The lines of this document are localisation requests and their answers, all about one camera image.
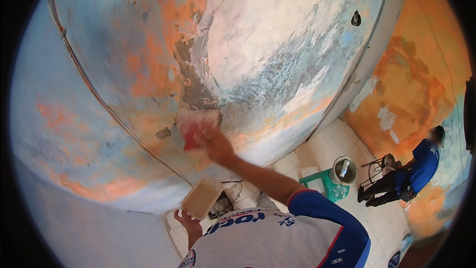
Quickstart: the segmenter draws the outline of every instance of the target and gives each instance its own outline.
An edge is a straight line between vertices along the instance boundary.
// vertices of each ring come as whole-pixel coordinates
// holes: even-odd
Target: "black pants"
[[[382,178],[377,180],[370,188],[367,188],[367,190],[364,191],[364,200],[368,200],[373,195],[386,192],[383,196],[369,201],[367,205],[379,206],[388,202],[400,200],[400,195],[395,190],[395,175],[396,171],[388,172]]]

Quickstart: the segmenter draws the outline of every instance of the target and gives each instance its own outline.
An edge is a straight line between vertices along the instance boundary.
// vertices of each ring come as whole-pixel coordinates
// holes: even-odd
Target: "blue sleeve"
[[[322,218],[342,226],[318,267],[333,267],[332,260],[344,258],[347,263],[353,263],[353,266],[349,265],[349,267],[365,266],[370,252],[370,238],[366,229],[350,213],[312,189],[303,189],[294,193],[289,198],[288,209],[295,216]]]
[[[426,139],[423,139],[417,147],[415,147],[415,149],[413,150],[413,157],[415,159],[419,159],[420,156],[427,150],[427,143],[426,143]]]

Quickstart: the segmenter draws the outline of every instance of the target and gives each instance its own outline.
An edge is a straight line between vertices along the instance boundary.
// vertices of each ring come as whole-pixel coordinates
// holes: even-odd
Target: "logo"
[[[185,259],[180,263],[177,268],[192,268],[193,266],[195,266],[196,258],[197,255],[195,254],[195,251],[191,249],[185,256]]]
[[[294,223],[295,223],[295,220],[292,219],[290,215],[286,215],[286,217],[285,217],[282,221],[279,221],[278,223],[279,223],[281,226],[282,226],[283,224],[286,224],[286,226],[288,227],[288,226],[294,224]]]

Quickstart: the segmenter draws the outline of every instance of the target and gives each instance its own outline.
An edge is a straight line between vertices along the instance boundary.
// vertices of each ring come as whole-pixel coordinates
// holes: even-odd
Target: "orange wall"
[[[438,171],[406,208],[416,239],[448,227],[466,184],[462,114],[470,73],[463,33],[448,1],[405,0],[366,91],[344,113],[374,155],[392,153],[403,163],[429,128],[445,128]]]

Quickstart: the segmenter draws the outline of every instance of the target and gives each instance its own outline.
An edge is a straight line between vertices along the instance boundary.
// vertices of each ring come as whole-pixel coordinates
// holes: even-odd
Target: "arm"
[[[402,170],[402,171],[409,171],[410,169],[412,169],[412,166],[416,161],[417,160],[415,158],[412,158],[412,160],[410,160],[406,165],[396,166],[395,169],[396,170]]]
[[[217,164],[235,172],[265,194],[285,205],[293,193],[305,189],[303,185],[287,176],[249,164],[237,157],[230,142],[217,128],[198,131],[195,135],[197,136],[195,140],[205,146],[208,155]]]
[[[174,212],[174,218],[178,220],[187,230],[188,234],[188,250],[192,248],[195,242],[202,237],[202,226],[200,225],[200,221],[196,219],[192,219],[188,216],[188,212],[186,209],[182,209],[182,216],[180,217],[178,214],[179,210],[177,209]]]

